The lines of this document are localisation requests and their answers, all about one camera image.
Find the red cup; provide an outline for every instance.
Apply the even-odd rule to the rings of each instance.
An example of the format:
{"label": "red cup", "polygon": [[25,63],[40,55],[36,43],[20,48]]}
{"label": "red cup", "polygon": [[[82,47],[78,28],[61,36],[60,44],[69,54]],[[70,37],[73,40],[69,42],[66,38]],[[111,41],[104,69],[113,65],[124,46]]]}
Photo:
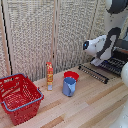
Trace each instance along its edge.
{"label": "red cup", "polygon": [[64,78],[66,78],[66,77],[72,77],[72,78],[74,78],[74,79],[76,80],[76,82],[77,82],[77,80],[78,80],[78,78],[79,78],[79,75],[78,75],[76,72],[67,71],[67,72],[64,73]]}

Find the cup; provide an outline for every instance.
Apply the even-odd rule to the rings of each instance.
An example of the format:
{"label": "cup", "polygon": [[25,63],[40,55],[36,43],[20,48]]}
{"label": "cup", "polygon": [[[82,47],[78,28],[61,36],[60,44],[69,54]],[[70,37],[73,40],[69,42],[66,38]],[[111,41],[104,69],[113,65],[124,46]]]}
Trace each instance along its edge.
{"label": "cup", "polygon": [[66,96],[73,96],[75,92],[76,80],[72,77],[66,77],[63,81],[63,94]]}

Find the basket handle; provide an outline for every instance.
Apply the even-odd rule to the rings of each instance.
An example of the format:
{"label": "basket handle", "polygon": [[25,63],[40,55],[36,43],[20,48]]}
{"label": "basket handle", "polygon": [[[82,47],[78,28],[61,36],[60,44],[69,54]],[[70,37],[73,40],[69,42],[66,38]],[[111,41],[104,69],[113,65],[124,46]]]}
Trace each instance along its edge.
{"label": "basket handle", "polygon": [[32,104],[32,103],[34,103],[34,102],[36,102],[36,101],[39,101],[39,100],[44,99],[44,95],[40,92],[39,88],[37,88],[37,91],[41,94],[41,97],[40,97],[40,98],[38,98],[38,99],[36,99],[36,100],[34,100],[34,101],[31,101],[31,102],[29,102],[29,103],[27,103],[27,104],[24,104],[24,105],[22,105],[22,106],[20,106],[20,107],[18,107],[18,108],[15,108],[15,109],[12,109],[12,110],[11,110],[11,109],[8,109],[8,107],[7,107],[6,103],[5,103],[5,101],[1,102],[0,104],[3,103],[4,106],[5,106],[5,108],[6,108],[9,112],[16,111],[16,110],[21,109],[21,108],[23,108],[23,107],[25,107],[25,106],[27,106],[27,105],[29,105],[29,104]]}
{"label": "basket handle", "polygon": [[2,78],[0,78],[0,80],[8,78],[8,77],[12,77],[12,76],[20,75],[20,74],[23,75],[25,78],[27,78],[27,76],[25,76],[23,73],[17,73],[17,74],[13,74],[13,75],[10,75],[10,76],[2,77]]}

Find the red basket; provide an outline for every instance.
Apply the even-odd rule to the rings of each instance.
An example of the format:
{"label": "red basket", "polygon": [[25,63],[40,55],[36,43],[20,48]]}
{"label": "red basket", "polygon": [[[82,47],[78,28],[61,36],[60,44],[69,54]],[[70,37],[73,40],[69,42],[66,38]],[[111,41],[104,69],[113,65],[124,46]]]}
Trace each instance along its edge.
{"label": "red basket", "polygon": [[43,94],[23,74],[0,79],[0,102],[14,125],[36,116]]}
{"label": "red basket", "polygon": [[72,78],[74,78],[74,79],[76,80],[76,82],[77,82],[77,80],[78,80],[78,78],[79,78],[79,75],[78,75],[76,72],[67,71],[67,72],[64,73],[64,78],[66,78],[66,77],[72,77]]}

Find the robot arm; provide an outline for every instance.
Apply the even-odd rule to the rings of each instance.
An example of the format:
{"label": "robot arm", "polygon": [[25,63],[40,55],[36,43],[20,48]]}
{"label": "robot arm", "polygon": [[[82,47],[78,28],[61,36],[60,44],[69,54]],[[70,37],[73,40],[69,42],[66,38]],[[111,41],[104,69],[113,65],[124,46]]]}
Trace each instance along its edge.
{"label": "robot arm", "polygon": [[[84,43],[83,49],[87,54],[91,54],[94,51],[95,53],[95,59],[91,62],[95,66],[98,66],[100,63],[102,63],[104,60],[108,60],[113,55],[114,46],[120,36],[121,29],[123,27],[123,24],[127,18],[128,15],[128,0],[106,0],[106,10],[105,10],[105,34],[106,37],[102,37],[102,40],[98,38],[97,42],[86,41]],[[91,51],[91,46],[94,46],[92,44],[95,44],[95,50]]]}

